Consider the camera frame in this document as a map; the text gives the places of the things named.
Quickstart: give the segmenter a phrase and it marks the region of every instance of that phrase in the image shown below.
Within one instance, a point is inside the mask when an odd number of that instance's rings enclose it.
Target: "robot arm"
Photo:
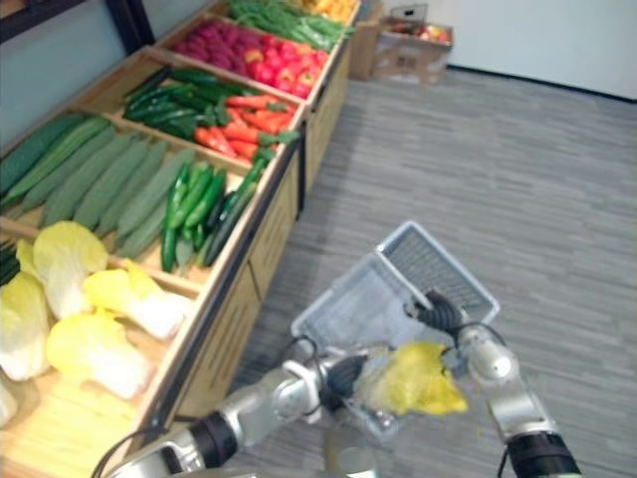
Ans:
[[[487,397],[489,411],[519,477],[581,476],[555,421],[520,375],[516,356],[489,328],[456,334],[468,373]]]

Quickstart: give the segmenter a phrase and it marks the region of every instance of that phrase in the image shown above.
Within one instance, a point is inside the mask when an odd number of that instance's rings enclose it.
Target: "black cable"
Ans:
[[[100,461],[96,465],[96,468],[93,470],[93,473],[91,474],[91,478],[102,477],[102,473],[104,473],[106,464],[108,463],[110,458],[115,454],[115,452],[126,442],[126,440],[129,440],[130,438],[133,438],[137,435],[145,435],[146,433],[153,433],[157,431],[159,433],[166,433],[168,430],[166,430],[163,426],[149,426],[148,428],[140,428],[138,430],[135,430],[129,433],[127,436],[122,438],[120,441],[118,441],[115,445],[113,445],[111,448],[109,448],[106,451],[104,456],[100,459]]]
[[[509,456],[509,450],[505,447],[505,451],[502,454],[502,459],[500,460],[500,466],[498,467],[497,478],[502,478],[502,474],[505,472],[505,465],[507,464],[507,457]]]

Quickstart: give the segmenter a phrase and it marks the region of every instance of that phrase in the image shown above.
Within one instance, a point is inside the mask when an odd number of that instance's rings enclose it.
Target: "wooden panel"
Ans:
[[[245,261],[184,385],[177,414],[201,416],[223,399],[260,308]]]
[[[295,154],[250,252],[250,267],[262,301],[268,293],[270,281],[277,270],[288,236],[295,223],[299,186],[298,160],[299,157]]]
[[[341,44],[342,54],[334,64],[334,72],[325,86],[325,91],[308,120],[306,143],[306,192],[312,190],[319,172],[322,158],[340,115],[347,90],[350,46]]]

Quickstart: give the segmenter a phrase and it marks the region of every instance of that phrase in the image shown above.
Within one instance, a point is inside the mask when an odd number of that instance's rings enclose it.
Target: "cucumber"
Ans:
[[[28,211],[42,204],[49,194],[59,187],[69,175],[75,172],[87,159],[102,149],[114,137],[115,129],[109,126],[85,142],[68,160],[42,179],[24,196],[21,204],[22,210]]]
[[[110,121],[107,119],[90,117],[69,129],[68,132],[56,139],[33,168],[9,189],[4,200],[8,202],[27,192],[47,174],[66,161],[76,149],[109,125]]]
[[[157,170],[163,156],[168,149],[166,141],[159,141],[153,145],[141,166],[126,182],[117,198],[110,204],[96,230],[99,236],[104,236],[117,227],[117,220],[123,214],[130,200],[139,192],[150,176]]]
[[[96,179],[128,148],[132,138],[132,134],[117,135],[69,176],[47,199],[44,206],[43,225],[48,226],[64,219],[71,219],[78,203],[91,189]]]
[[[73,220],[95,229],[108,206],[114,201],[133,172],[148,154],[148,142],[138,141],[113,161],[100,179],[89,189]]]
[[[155,207],[152,213],[139,224],[139,227],[130,234],[117,251],[120,257],[129,257],[134,259],[161,234],[164,218],[166,217],[166,201]]]
[[[243,211],[246,209],[246,207],[250,203],[250,200],[255,195],[256,190],[257,184],[252,182],[240,195],[237,194],[239,196],[239,199],[237,200],[237,202],[235,202],[235,205],[230,210],[230,213],[221,223],[219,229],[210,235],[211,240],[209,244],[208,241],[206,241],[206,243],[204,243],[203,247],[199,251],[199,255],[197,256],[199,264],[202,264],[206,267],[212,265],[223,247],[226,245],[226,242],[228,242],[230,234],[232,234],[232,231],[237,225],[237,222],[239,222]]]
[[[117,221],[117,235],[127,236],[148,217],[157,204],[166,202],[164,199],[175,177],[184,163],[192,163],[195,152],[191,149],[181,149],[152,176],[150,181],[130,201],[128,207]]]
[[[79,113],[70,113],[52,119],[7,154],[0,162],[0,195],[4,195],[18,182],[56,139],[85,118]]]

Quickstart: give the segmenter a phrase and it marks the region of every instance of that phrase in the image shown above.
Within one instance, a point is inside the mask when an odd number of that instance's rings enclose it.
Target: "red fruit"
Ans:
[[[292,94],[299,98],[307,98],[312,91],[312,87],[303,83],[296,83],[292,88]]]
[[[294,84],[290,81],[290,80],[285,80],[285,79],[277,79],[275,81],[274,84],[275,88],[281,90],[282,92],[286,92],[286,93],[291,93],[293,88],[294,88]]]
[[[263,62],[263,53],[257,48],[250,48],[243,54],[243,59],[247,64]]]
[[[304,72],[299,75],[299,77],[297,78],[297,82],[299,82],[301,85],[306,85],[312,88],[317,82],[318,78],[319,77],[313,75],[310,72]]]
[[[288,81],[290,83],[292,83],[295,80],[295,76],[292,74],[292,72],[290,71],[290,69],[288,67],[283,67],[279,70],[279,72],[277,73],[277,81]]]
[[[279,56],[279,51],[276,48],[268,47],[265,51],[266,58],[274,58]]]
[[[292,43],[292,42],[282,42],[281,46],[279,47],[279,50],[281,51],[281,53],[294,53],[295,55],[297,54],[297,45]]]
[[[329,54],[323,50],[316,50],[312,56],[314,57],[315,63],[321,66],[324,65],[329,58]]]
[[[292,72],[292,74],[296,78],[298,75],[301,74],[304,68],[301,65],[300,61],[295,61],[295,62],[288,63],[288,69]]]
[[[275,81],[275,78],[276,76],[274,70],[267,65],[264,65],[261,71],[257,73],[255,80],[261,83],[265,83],[266,85],[271,85]]]
[[[310,53],[313,53],[314,49],[312,48],[312,46],[308,45],[307,43],[301,43],[300,45],[297,45],[297,53],[299,55],[309,55]]]
[[[270,57],[266,60],[266,65],[272,68],[275,72],[278,72],[286,65],[286,62],[284,62],[281,57]]]
[[[283,58],[283,61],[286,63],[292,63],[299,60],[299,55],[296,50],[283,50],[281,52],[281,58]]]

